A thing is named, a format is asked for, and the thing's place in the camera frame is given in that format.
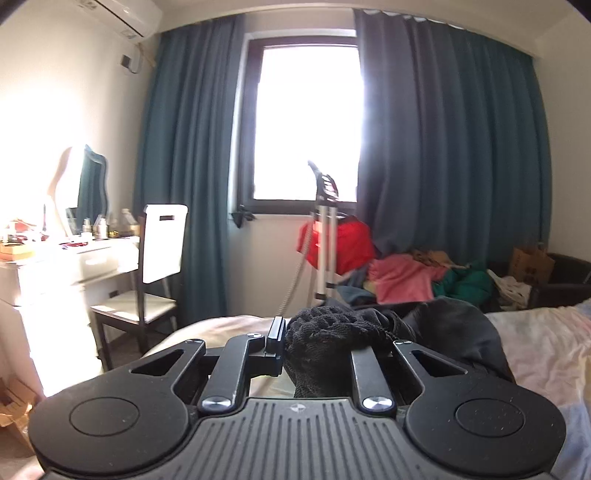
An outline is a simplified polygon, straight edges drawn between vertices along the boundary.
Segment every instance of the air conditioner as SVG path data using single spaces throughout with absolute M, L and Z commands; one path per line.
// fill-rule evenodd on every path
M 154 35 L 162 19 L 162 10 L 152 0 L 73 1 L 133 43 Z

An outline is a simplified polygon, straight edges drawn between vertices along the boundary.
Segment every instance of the black knitted fabric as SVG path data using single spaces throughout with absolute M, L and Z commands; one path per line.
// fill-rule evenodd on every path
M 284 367 L 295 397 L 348 394 L 349 353 L 372 346 L 377 355 L 392 350 L 397 339 L 416 340 L 413 330 L 394 313 L 359 312 L 337 306 L 301 310 L 287 326 Z

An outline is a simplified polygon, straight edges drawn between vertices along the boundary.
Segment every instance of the triangular cutout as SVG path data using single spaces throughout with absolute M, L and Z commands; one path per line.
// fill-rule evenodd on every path
M 179 358 L 181 358 L 182 355 L 182 350 L 175 350 L 174 352 L 170 352 L 167 355 L 161 356 L 152 362 L 147 362 L 143 365 L 140 365 L 138 368 L 134 368 L 131 373 L 162 377 L 168 373 L 168 370 L 172 368 L 172 366 Z
M 439 360 L 421 350 L 414 350 L 413 355 L 432 377 L 451 377 L 452 375 L 464 375 L 466 370 Z

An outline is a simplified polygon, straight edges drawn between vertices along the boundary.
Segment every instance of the chair seat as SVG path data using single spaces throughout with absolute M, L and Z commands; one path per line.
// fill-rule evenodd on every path
M 146 323 L 153 322 L 177 306 L 174 300 L 148 293 L 144 294 L 144 302 Z M 100 305 L 90 307 L 90 309 L 101 315 L 107 315 L 125 322 L 139 323 L 137 294 L 134 291 L 126 291 L 121 295 L 105 300 Z

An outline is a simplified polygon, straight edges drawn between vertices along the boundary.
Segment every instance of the vanity table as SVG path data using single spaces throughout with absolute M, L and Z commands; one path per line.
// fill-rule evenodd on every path
M 137 268 L 137 237 L 40 245 L 34 257 L 0 261 L 0 342 L 10 370 L 44 396 L 100 374 L 88 307 L 129 290 L 122 274 Z

